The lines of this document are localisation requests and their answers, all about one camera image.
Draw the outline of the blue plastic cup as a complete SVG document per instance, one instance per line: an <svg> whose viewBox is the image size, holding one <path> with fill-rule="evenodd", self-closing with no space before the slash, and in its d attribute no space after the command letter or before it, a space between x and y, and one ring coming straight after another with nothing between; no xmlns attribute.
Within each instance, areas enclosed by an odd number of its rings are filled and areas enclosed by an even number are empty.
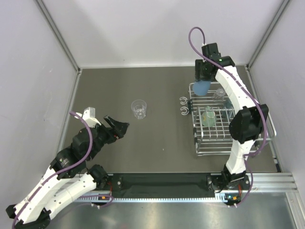
<svg viewBox="0 0 305 229"><path fill-rule="evenodd" d="M205 96L211 86L211 81L196 81L193 84L193 92L197 96Z"/></svg>

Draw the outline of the small clear plastic cup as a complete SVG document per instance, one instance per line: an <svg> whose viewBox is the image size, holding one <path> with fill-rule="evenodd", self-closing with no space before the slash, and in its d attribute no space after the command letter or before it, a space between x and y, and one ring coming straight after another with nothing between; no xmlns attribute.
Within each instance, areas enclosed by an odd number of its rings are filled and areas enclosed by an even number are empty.
<svg viewBox="0 0 305 229"><path fill-rule="evenodd" d="M222 104L224 102L225 90L223 88L218 88L213 94L213 102L216 104Z"/></svg>

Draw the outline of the large clear plastic cup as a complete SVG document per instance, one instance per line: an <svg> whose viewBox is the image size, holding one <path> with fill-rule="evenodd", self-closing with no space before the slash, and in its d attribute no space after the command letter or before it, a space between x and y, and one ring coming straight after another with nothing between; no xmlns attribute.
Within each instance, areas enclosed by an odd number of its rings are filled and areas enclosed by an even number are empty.
<svg viewBox="0 0 305 229"><path fill-rule="evenodd" d="M135 100L131 104L131 109L137 119L144 119L146 117L147 104L144 100Z"/></svg>

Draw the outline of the grey blue ceramic mug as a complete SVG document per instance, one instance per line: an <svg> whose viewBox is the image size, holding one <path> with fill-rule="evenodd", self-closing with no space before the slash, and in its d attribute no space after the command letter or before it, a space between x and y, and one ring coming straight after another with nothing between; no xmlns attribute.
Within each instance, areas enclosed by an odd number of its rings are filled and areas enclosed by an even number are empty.
<svg viewBox="0 0 305 229"><path fill-rule="evenodd" d="M225 101L224 107L227 117L234 118L234 106L229 98Z"/></svg>

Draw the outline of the green ceramic mug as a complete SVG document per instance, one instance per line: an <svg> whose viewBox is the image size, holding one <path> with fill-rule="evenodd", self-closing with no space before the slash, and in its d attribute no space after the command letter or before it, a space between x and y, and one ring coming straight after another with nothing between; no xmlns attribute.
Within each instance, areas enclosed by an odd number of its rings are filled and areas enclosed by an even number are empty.
<svg viewBox="0 0 305 229"><path fill-rule="evenodd" d="M202 124L205 127L215 126L215 112L209 106L205 107L205 110L202 114Z"/></svg>

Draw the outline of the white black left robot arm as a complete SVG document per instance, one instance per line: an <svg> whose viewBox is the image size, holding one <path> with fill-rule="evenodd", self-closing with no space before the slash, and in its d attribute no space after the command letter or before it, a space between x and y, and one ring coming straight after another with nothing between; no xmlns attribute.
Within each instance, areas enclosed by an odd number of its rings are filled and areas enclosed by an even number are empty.
<svg viewBox="0 0 305 229"><path fill-rule="evenodd" d="M85 126L72 139L70 146L57 153L36 187L18 204L9 205L6 213L14 229L44 229L66 206L89 191L104 189L108 174L100 165L87 169L104 145L124 137L129 123L109 116L103 125L94 116L70 111Z"/></svg>

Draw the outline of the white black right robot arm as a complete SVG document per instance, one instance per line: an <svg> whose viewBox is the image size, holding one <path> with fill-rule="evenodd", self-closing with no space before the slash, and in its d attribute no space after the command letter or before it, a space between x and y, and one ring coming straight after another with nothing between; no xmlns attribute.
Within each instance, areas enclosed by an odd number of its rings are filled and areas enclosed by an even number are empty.
<svg viewBox="0 0 305 229"><path fill-rule="evenodd" d="M235 116L229 124L233 139L230 156L222 171L222 187L234 189L244 179L250 149L260 134L266 134L269 108L259 104L249 93L230 56L222 57L216 43L202 46L202 59L195 61L193 91L198 96L208 93L217 81L231 102Z"/></svg>

